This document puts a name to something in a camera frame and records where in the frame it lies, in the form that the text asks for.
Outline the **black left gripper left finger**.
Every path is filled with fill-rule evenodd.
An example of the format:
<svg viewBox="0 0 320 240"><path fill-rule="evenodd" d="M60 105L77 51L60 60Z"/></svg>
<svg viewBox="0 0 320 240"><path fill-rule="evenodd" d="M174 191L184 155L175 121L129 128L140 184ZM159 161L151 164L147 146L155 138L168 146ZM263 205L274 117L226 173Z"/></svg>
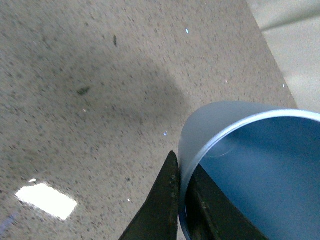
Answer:
<svg viewBox="0 0 320 240"><path fill-rule="evenodd" d="M144 202L121 240L176 240L180 197L177 155L170 151Z"/></svg>

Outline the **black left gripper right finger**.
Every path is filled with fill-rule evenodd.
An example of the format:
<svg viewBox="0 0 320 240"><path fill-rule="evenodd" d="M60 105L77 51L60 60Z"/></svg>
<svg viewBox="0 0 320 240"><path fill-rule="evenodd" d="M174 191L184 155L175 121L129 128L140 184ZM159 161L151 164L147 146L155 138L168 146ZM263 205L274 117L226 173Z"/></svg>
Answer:
<svg viewBox="0 0 320 240"><path fill-rule="evenodd" d="M266 240L198 165L185 198L186 226L192 240Z"/></svg>

